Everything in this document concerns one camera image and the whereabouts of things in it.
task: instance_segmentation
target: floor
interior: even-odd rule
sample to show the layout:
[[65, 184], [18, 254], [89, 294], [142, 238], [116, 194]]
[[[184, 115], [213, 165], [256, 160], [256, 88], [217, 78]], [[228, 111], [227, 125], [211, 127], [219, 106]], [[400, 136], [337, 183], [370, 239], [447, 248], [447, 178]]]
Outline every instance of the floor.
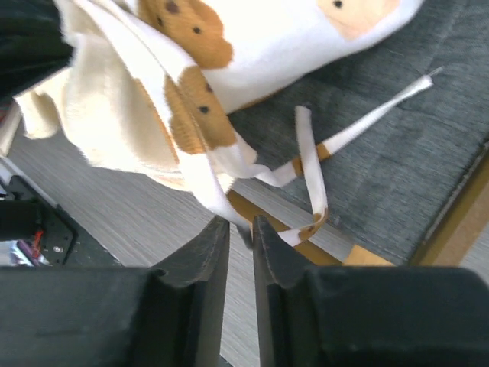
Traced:
[[[152, 265], [165, 258], [212, 217], [187, 193], [141, 175], [88, 167], [62, 135], [29, 141], [19, 132], [9, 158], [127, 266]], [[280, 214], [280, 208], [274, 211]], [[345, 238], [327, 229], [318, 241], [338, 258], [351, 248]], [[489, 281], [489, 226], [463, 266]], [[251, 253], [233, 230], [222, 355], [234, 367], [258, 365], [254, 307]]]

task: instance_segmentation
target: spotted cloth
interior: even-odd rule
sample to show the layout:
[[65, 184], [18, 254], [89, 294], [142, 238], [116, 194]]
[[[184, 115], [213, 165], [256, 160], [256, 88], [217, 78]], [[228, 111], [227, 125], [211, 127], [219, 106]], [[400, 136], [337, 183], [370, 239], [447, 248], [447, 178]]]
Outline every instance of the spotted cloth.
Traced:
[[248, 222], [226, 198], [235, 180], [257, 178], [283, 187], [304, 176], [313, 222], [280, 234], [297, 245], [328, 215], [319, 162], [432, 85], [430, 76], [422, 77], [317, 146], [310, 111], [297, 106], [300, 156], [272, 171], [255, 163], [256, 151], [227, 114], [382, 41], [410, 21], [423, 0], [55, 3], [73, 59], [16, 96], [28, 137], [47, 138], [61, 127], [91, 165], [146, 174], [191, 191], [203, 206], [235, 223], [248, 245]]

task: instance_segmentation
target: black bracket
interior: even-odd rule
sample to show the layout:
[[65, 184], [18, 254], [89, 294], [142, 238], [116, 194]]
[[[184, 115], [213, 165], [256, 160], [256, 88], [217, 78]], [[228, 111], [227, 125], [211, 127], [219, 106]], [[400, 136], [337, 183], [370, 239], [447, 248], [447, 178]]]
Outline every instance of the black bracket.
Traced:
[[40, 207], [39, 229], [43, 231], [40, 238], [40, 252], [53, 266], [63, 265], [76, 240], [76, 233], [57, 214], [39, 193], [37, 193], [22, 177], [12, 176], [8, 184], [2, 183], [7, 193], [4, 200], [19, 203], [36, 203]]

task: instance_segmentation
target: gray felt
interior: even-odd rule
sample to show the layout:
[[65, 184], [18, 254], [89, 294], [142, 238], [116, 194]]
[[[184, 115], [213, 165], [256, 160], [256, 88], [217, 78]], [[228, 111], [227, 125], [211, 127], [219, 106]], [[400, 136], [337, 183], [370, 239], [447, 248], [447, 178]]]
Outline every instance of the gray felt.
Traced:
[[[311, 73], [231, 120], [261, 162], [278, 167], [297, 154], [296, 104], [309, 103], [319, 142], [440, 66], [434, 88], [322, 164], [331, 223], [403, 264], [489, 136], [487, 0], [427, 0], [382, 44]], [[274, 190], [310, 210], [303, 179]]]

